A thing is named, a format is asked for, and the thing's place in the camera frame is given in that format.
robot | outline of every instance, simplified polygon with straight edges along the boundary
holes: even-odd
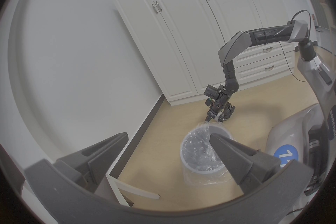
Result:
[[[36,197],[59,223],[289,223],[287,215],[311,200],[336,156],[335,75],[314,51],[307,26],[292,19],[286,25],[240,31],[218,51],[226,82],[206,92],[211,98],[207,120],[224,108],[233,112],[228,100],[239,88],[233,58],[250,46],[277,41],[298,42],[297,67],[319,102],[275,126],[266,152],[211,134],[210,144],[243,196],[188,212],[132,209],[96,196],[95,189],[128,141],[122,133],[54,164],[41,160],[27,168],[25,178]]]

wire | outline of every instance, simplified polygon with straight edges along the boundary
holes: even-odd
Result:
[[[293,16],[293,18],[291,19],[291,23],[293,22],[294,18],[295,18],[298,14],[300,14],[300,13],[302,13],[302,12],[305,12],[305,11],[307,11],[308,14],[309,14],[309,33],[308,33],[308,38],[310,38],[310,27],[311,27],[311,25],[312,25],[312,17],[311,17],[311,15],[310,15],[310,13],[309,13],[308,10],[306,10],[306,9],[302,9],[302,10],[300,10],[299,12],[296,12],[295,15]]]
[[[279,42],[279,44],[280,44],[280,47],[281,47],[281,49],[282,49],[283,55],[285,56],[285,59],[286,59],[286,62],[287,62],[287,65],[288,65],[289,71],[291,71],[291,73],[292,73],[293,77],[295,77],[295,79],[296,79],[296,80],[299,80],[299,81],[301,81],[301,82],[307,82],[307,80],[300,80],[300,79],[298,79],[296,76],[294,76],[294,74],[293,74],[293,72],[292,72],[291,68],[289,67],[289,64],[288,64],[288,61],[287,61],[287,58],[286,58],[286,54],[285,54],[285,52],[284,52],[284,49],[283,49],[283,47],[282,47],[282,45],[281,45],[281,43],[280,43],[280,42]]]

cabinet handle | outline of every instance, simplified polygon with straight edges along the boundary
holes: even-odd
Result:
[[[273,49],[273,47],[269,47],[267,49],[264,49],[264,53],[270,52]]]
[[[152,4],[152,7],[153,7],[154,11],[156,12],[156,14],[158,14],[158,11],[156,10],[154,4]]]
[[[157,8],[162,12],[162,8],[160,7],[159,3],[156,1]]]
[[[274,65],[270,66],[270,67],[266,67],[265,71],[271,71],[273,69]]]

wooden floor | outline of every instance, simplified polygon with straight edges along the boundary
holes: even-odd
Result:
[[[328,62],[331,55],[316,51]],[[295,76],[304,80],[295,68]],[[317,103],[307,82],[292,75],[235,93],[230,102],[236,106],[224,126],[240,143],[265,149],[271,128],[292,114]],[[199,209],[232,200],[242,191],[233,180],[228,183],[192,187],[183,180],[180,144],[187,133],[204,121],[208,107],[204,101],[170,106],[161,105],[148,130],[129,159],[119,180],[137,188],[158,193],[152,200],[123,192],[134,208],[159,211]]]

clear plastic liner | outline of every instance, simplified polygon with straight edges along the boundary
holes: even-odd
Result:
[[[211,133],[219,133],[232,139],[223,123],[204,122],[189,132],[181,144],[183,177],[188,185],[202,186],[232,180],[209,142]]]

